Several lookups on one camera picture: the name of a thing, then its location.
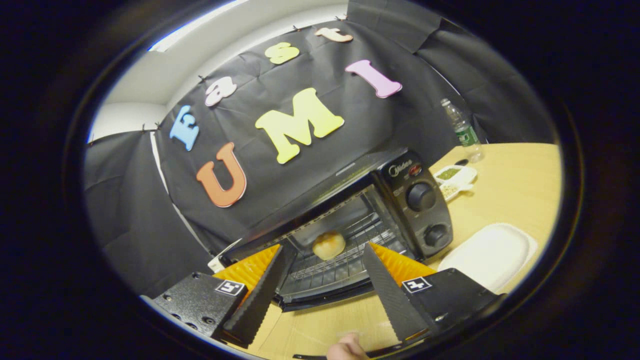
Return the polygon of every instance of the green label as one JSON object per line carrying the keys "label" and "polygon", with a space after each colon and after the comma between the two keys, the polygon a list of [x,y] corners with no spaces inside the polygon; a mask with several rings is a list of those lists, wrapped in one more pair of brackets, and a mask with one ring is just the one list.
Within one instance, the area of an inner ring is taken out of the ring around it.
{"label": "green label", "polygon": [[458,135],[458,140],[460,140],[462,146],[471,146],[479,143],[478,137],[473,127],[469,126],[462,131],[458,131],[456,135]]}

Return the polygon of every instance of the black knob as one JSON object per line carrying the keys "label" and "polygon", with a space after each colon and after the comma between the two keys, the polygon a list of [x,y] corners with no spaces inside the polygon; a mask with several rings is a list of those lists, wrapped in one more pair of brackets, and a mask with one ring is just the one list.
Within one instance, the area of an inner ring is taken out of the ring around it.
{"label": "black knob", "polygon": [[414,211],[422,211],[431,208],[436,203],[436,193],[431,185],[417,183],[409,188],[406,194],[406,203]]}

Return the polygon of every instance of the plastic bottle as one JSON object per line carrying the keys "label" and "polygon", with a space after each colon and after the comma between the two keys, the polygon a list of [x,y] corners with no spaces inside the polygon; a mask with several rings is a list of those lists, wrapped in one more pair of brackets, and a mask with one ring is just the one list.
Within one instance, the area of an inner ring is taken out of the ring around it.
{"label": "plastic bottle", "polygon": [[482,145],[478,140],[478,136],[471,126],[468,117],[460,111],[457,107],[451,104],[448,99],[442,99],[440,104],[447,112],[447,115],[451,119],[453,129],[458,135],[458,140],[462,144],[462,147],[467,152],[467,157],[472,163],[477,163],[484,158],[482,151]]}

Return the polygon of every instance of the bun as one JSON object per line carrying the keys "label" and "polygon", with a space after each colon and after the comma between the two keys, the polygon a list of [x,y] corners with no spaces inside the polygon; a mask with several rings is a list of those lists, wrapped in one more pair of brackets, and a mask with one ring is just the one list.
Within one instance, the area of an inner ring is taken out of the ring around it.
{"label": "bun", "polygon": [[322,260],[331,260],[338,256],[345,246],[344,237],[337,231],[321,234],[314,241],[314,254]]}

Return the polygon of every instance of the wooden table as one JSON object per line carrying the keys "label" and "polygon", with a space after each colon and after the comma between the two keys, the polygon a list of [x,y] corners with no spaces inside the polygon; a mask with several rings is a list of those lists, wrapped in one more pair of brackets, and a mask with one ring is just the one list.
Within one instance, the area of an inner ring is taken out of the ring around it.
{"label": "wooden table", "polygon": [[[483,149],[485,158],[467,165],[478,171],[473,191],[460,193],[448,203],[453,241],[427,265],[437,269],[447,253],[475,232],[507,222],[538,242],[531,260],[503,287],[509,292],[536,263],[554,230],[561,194],[561,155],[558,146],[545,143],[497,143],[484,145]],[[429,170],[435,173],[463,158],[464,150],[455,147]],[[369,293],[288,313],[272,304],[256,339],[244,351],[268,359],[325,355],[329,346],[348,332],[360,334],[365,351],[399,343],[378,296]]]}

